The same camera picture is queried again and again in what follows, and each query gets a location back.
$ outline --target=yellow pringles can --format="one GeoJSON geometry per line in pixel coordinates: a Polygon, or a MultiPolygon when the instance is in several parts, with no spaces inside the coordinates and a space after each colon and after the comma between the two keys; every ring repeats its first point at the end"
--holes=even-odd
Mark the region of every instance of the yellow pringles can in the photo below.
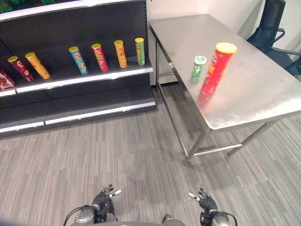
{"type": "Polygon", "coordinates": [[[25,55],[26,59],[31,63],[31,65],[36,69],[36,71],[39,73],[39,75],[42,77],[42,79],[49,79],[50,74],[46,70],[46,68],[43,66],[41,61],[38,59],[37,55],[33,52],[28,53],[25,55]]]}
{"type": "Polygon", "coordinates": [[[126,53],[125,53],[124,47],[123,47],[123,40],[114,41],[114,45],[116,48],[116,53],[117,53],[120,67],[126,68],[127,67],[127,59],[126,59],[126,53]]]}

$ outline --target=pringles can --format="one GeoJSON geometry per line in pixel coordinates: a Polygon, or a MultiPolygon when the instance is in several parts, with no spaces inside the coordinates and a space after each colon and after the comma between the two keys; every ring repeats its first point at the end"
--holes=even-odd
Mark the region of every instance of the pringles can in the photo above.
{"type": "Polygon", "coordinates": [[[127,59],[126,59],[126,53],[125,53],[124,47],[123,47],[123,40],[114,41],[114,45],[116,48],[116,53],[117,53],[120,67],[126,68],[127,67],[127,59]]]}
{"type": "Polygon", "coordinates": [[[25,55],[26,59],[29,61],[29,63],[32,64],[34,69],[36,69],[37,73],[42,77],[42,79],[49,79],[50,74],[46,70],[46,68],[43,66],[41,61],[38,59],[37,55],[33,52],[28,53],[25,55]]]}
{"type": "Polygon", "coordinates": [[[0,90],[14,87],[15,82],[5,73],[4,70],[0,70],[0,90]]]}
{"type": "Polygon", "coordinates": [[[12,56],[8,59],[10,64],[15,68],[17,72],[24,78],[27,82],[34,81],[34,77],[28,71],[28,69],[22,64],[17,56],[12,56]]]}
{"type": "Polygon", "coordinates": [[[201,76],[203,65],[206,63],[207,58],[205,56],[196,56],[194,58],[194,65],[191,72],[192,79],[198,79],[201,76]]]}
{"type": "Polygon", "coordinates": [[[86,67],[83,57],[81,56],[81,54],[79,52],[79,48],[77,46],[72,46],[69,48],[69,52],[71,53],[71,56],[73,57],[74,62],[76,63],[77,67],[79,68],[80,73],[88,74],[89,71],[86,67]]]}
{"type": "Polygon", "coordinates": [[[96,60],[98,62],[98,65],[100,67],[100,70],[102,70],[102,72],[106,72],[109,67],[108,64],[104,58],[104,54],[103,54],[103,50],[102,50],[102,46],[99,43],[93,44],[91,46],[91,48],[94,51],[94,55],[96,57],[96,60]]]}
{"type": "Polygon", "coordinates": [[[219,81],[227,69],[231,57],[236,51],[237,47],[232,43],[220,42],[216,44],[215,52],[201,89],[202,93],[206,95],[214,94],[219,81]]]}
{"type": "Polygon", "coordinates": [[[135,43],[136,43],[136,52],[137,52],[138,65],[143,66],[143,65],[145,65],[144,39],[143,38],[136,38],[135,43]]]}

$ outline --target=small green pringles can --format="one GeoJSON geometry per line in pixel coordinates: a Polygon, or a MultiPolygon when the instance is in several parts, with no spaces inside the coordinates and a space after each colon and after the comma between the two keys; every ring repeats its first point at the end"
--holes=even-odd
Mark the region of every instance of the small green pringles can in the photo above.
{"type": "Polygon", "coordinates": [[[143,65],[145,65],[144,39],[143,38],[136,38],[135,43],[136,43],[136,52],[137,52],[138,65],[143,66],[143,65]]]}
{"type": "Polygon", "coordinates": [[[192,79],[198,79],[201,76],[203,65],[206,63],[207,58],[204,56],[196,56],[194,58],[194,66],[191,73],[192,79]]]}

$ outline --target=red pringles can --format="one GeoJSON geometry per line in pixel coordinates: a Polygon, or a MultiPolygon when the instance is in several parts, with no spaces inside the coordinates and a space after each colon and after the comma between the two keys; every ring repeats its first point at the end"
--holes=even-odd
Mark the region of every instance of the red pringles can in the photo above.
{"type": "Polygon", "coordinates": [[[228,63],[236,50],[236,45],[232,43],[220,42],[216,44],[215,52],[201,89],[202,93],[206,95],[214,94],[219,81],[227,69],[228,63]]]}
{"type": "Polygon", "coordinates": [[[96,44],[93,44],[91,46],[91,48],[94,51],[96,60],[97,60],[98,65],[100,67],[100,70],[102,70],[102,72],[106,72],[109,69],[109,67],[108,67],[108,64],[107,64],[107,62],[104,58],[102,46],[99,43],[96,43],[96,44]]]}
{"type": "Polygon", "coordinates": [[[19,72],[19,74],[24,78],[27,82],[31,82],[34,80],[34,77],[29,72],[29,70],[22,64],[22,62],[18,59],[17,56],[12,56],[8,59],[11,65],[19,72]]]}
{"type": "Polygon", "coordinates": [[[4,70],[0,70],[0,90],[14,87],[15,82],[5,73],[4,70]]]}

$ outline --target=shelf edge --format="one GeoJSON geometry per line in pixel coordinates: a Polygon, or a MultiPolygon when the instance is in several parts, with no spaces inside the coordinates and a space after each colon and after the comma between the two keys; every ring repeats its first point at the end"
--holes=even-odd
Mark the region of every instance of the shelf edge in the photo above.
{"type": "Polygon", "coordinates": [[[78,0],[78,1],[63,2],[63,3],[57,3],[57,4],[45,5],[39,7],[32,7],[32,8],[26,8],[26,9],[0,14],[0,22],[18,19],[26,16],[39,15],[43,13],[50,13],[50,12],[69,10],[69,9],[92,7],[92,6],[99,6],[104,4],[112,4],[112,3],[127,2],[127,1],[133,1],[133,0],[78,0]]]}
{"type": "Polygon", "coordinates": [[[7,97],[7,96],[12,96],[16,95],[16,89],[11,89],[11,90],[2,90],[0,92],[0,97],[7,97]]]}
{"type": "Polygon", "coordinates": [[[113,73],[108,73],[108,74],[92,75],[92,76],[88,76],[88,77],[67,79],[67,80],[61,80],[61,81],[45,82],[42,84],[16,88],[16,92],[17,93],[25,93],[25,92],[42,90],[42,89],[52,89],[55,87],[80,84],[80,83],[84,83],[84,82],[117,79],[117,78],[127,77],[127,76],[131,76],[131,75],[138,75],[138,74],[144,74],[144,73],[150,73],[150,72],[153,72],[152,67],[135,69],[135,70],[124,71],[124,72],[113,72],[113,73]]]}
{"type": "Polygon", "coordinates": [[[155,106],[155,105],[156,105],[156,102],[152,101],[152,102],[148,102],[148,103],[144,103],[144,104],[118,107],[118,108],[113,108],[113,109],[108,109],[108,110],[103,110],[103,111],[98,111],[98,112],[91,112],[91,113],[63,117],[63,118],[59,118],[59,119],[51,119],[51,120],[46,120],[45,125],[51,125],[51,124],[55,124],[55,123],[65,122],[65,121],[81,120],[83,118],[111,114],[111,113],[126,112],[126,111],[131,111],[134,109],[155,106]]]}
{"type": "Polygon", "coordinates": [[[29,123],[29,124],[24,124],[24,125],[6,127],[6,128],[0,129],[0,133],[11,132],[11,131],[14,131],[14,130],[18,131],[20,129],[33,128],[33,127],[37,127],[37,126],[44,126],[44,122],[39,121],[39,122],[34,122],[34,123],[29,123]]]}

